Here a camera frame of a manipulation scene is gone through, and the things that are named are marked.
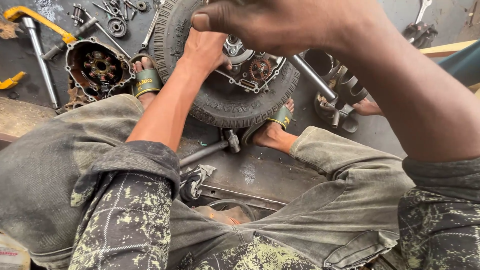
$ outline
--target wrench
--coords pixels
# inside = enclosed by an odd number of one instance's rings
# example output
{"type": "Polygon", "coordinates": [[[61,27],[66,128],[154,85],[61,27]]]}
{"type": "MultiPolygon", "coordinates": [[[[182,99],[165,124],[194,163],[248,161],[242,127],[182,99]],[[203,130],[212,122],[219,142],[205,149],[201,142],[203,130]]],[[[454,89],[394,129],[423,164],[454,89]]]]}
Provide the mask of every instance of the wrench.
{"type": "Polygon", "coordinates": [[[423,18],[423,14],[425,13],[425,10],[427,10],[428,6],[432,4],[433,0],[421,0],[421,8],[420,8],[420,13],[417,17],[417,20],[415,21],[415,24],[418,24],[421,19],[423,18]]]}
{"type": "Polygon", "coordinates": [[[142,49],[145,49],[148,46],[148,41],[150,40],[150,37],[152,36],[153,29],[155,28],[156,24],[156,19],[158,18],[158,15],[160,14],[160,6],[156,9],[155,16],[153,16],[153,21],[152,24],[150,25],[150,28],[148,29],[147,36],[145,37],[145,40],[142,42],[142,49]]]}

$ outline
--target tire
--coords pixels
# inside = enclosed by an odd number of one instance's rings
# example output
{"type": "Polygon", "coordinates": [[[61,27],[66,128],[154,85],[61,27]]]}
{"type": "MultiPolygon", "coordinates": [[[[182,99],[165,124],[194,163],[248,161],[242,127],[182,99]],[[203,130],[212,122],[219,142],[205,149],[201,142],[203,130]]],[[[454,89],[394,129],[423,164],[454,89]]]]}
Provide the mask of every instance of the tire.
{"type": "MultiPolygon", "coordinates": [[[[158,16],[154,34],[155,60],[165,83],[183,54],[191,27],[190,17],[202,0],[166,0],[158,16]]],[[[291,63],[285,62],[281,72],[264,94],[245,92],[230,84],[228,78],[213,72],[200,88],[190,110],[194,118],[214,126],[242,128],[253,126],[274,114],[291,97],[300,77],[291,63]]]]}

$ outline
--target yellow tool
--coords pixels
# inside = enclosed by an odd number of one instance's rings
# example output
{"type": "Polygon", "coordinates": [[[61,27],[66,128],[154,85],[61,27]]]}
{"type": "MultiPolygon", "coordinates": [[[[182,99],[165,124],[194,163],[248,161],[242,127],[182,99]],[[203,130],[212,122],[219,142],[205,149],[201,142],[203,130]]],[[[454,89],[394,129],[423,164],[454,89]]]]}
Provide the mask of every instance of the yellow tool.
{"type": "Polygon", "coordinates": [[[25,15],[25,14],[29,15],[30,17],[32,17],[32,18],[36,19],[37,21],[43,23],[48,28],[51,28],[53,31],[59,33],[62,36],[62,40],[65,43],[70,43],[70,42],[77,41],[77,39],[71,33],[61,29],[58,25],[49,21],[44,16],[42,16],[42,15],[36,13],[35,11],[33,11],[33,10],[27,8],[27,7],[24,7],[24,6],[16,6],[16,7],[12,7],[10,9],[7,9],[3,13],[3,17],[5,17],[5,19],[7,19],[8,21],[13,22],[15,19],[17,19],[18,17],[20,17],[22,15],[25,15]]]}
{"type": "Polygon", "coordinates": [[[17,75],[13,76],[10,79],[6,79],[3,82],[0,82],[0,89],[10,89],[18,84],[18,81],[25,76],[27,73],[20,71],[17,75]]]}

